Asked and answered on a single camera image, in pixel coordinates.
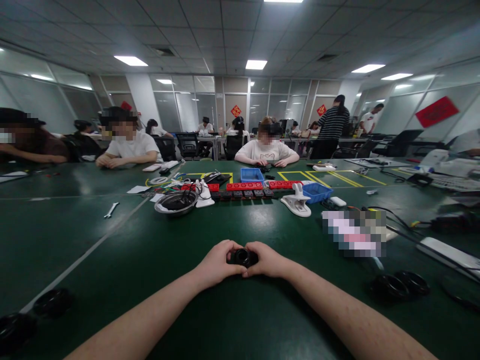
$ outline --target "black and white striped shirt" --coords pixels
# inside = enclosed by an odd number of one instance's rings
[[[338,140],[342,135],[344,126],[350,121],[350,112],[348,109],[343,111],[343,114],[337,115],[339,110],[338,106],[334,106],[326,111],[318,121],[318,125],[321,126],[318,139],[334,139]]]

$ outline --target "green workbench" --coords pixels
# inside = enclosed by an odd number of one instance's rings
[[[449,193],[444,190],[398,184],[376,169],[364,177],[351,171],[358,168],[352,163],[332,162],[338,165],[336,176],[311,172],[306,161],[280,169],[280,173],[272,169],[269,174],[277,180],[321,181],[350,206],[386,207],[407,223],[459,210],[446,205]],[[0,174],[13,171],[8,166],[0,166]],[[397,237],[389,241],[387,256],[381,261],[388,273],[408,270],[422,275],[431,286],[431,295],[381,305],[365,290],[376,275],[372,261],[340,255],[338,245],[323,233],[321,212],[325,209],[320,204],[309,205],[312,215],[308,218],[293,215],[278,199],[269,199],[220,202],[169,219],[157,213],[152,202],[125,194],[158,176],[157,172],[142,172],[144,167],[108,171],[91,163],[63,164],[0,185],[1,206],[8,209],[0,220],[0,264],[5,277],[0,286],[7,293],[0,299],[1,314],[23,308],[93,243],[107,236],[59,284],[75,295],[72,309],[58,320],[41,320],[37,336],[15,359],[63,358],[103,326],[194,268],[223,239],[242,245],[250,241],[270,245],[391,319],[441,360],[479,357],[479,316],[452,301],[439,285],[442,275],[457,273],[418,251],[408,240]],[[239,182],[242,167],[245,165],[234,161],[189,161],[179,171],[204,174],[218,170],[233,174],[233,182]],[[45,176],[54,173],[60,175]],[[371,189],[378,193],[367,195]],[[50,199],[29,201],[32,197]],[[117,201],[120,205],[113,217],[105,220],[103,216]],[[473,236],[421,231],[480,254]],[[158,358],[352,357],[289,284],[258,276],[226,279],[196,297],[149,357]]]

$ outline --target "white power strip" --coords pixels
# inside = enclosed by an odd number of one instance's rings
[[[462,273],[469,278],[480,282],[480,270],[463,270],[454,263],[449,262],[443,257],[434,253],[433,251],[430,251],[429,248],[448,257],[449,259],[452,259],[454,262],[467,269],[480,269],[480,260],[478,258],[471,256],[463,251],[460,251],[450,245],[447,245],[444,242],[438,241],[433,237],[426,237],[420,242],[425,246],[417,245],[416,247],[422,253],[425,253],[432,258],[438,260],[439,262],[442,262],[445,265],[454,268],[459,273]]]

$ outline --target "paper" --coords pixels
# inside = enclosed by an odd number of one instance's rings
[[[134,186],[130,190],[128,190],[126,193],[127,194],[138,194],[141,192],[144,192],[145,190],[150,189],[148,186]]]

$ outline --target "blue container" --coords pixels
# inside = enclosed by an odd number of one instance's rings
[[[240,181],[242,183],[263,183],[265,179],[259,168],[242,167],[240,169]]]
[[[323,186],[318,182],[303,186],[303,195],[310,198],[310,200],[306,201],[307,204],[315,204],[326,200],[333,192],[333,189]]]

